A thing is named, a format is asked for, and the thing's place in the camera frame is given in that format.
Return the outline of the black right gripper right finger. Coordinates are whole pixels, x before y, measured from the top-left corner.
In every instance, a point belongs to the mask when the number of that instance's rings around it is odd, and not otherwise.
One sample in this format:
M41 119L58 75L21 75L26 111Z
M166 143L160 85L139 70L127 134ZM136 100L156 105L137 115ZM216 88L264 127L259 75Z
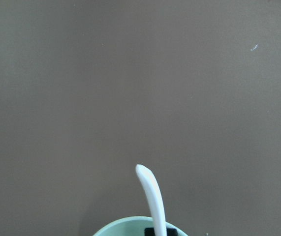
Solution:
M166 232L167 236L177 236L177 229L175 228L167 228Z

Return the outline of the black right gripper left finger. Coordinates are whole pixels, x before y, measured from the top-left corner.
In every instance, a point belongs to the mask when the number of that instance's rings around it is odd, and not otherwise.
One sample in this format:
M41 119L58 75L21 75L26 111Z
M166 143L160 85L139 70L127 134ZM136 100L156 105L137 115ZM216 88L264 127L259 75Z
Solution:
M145 228L144 229L144 236L155 236L154 228Z

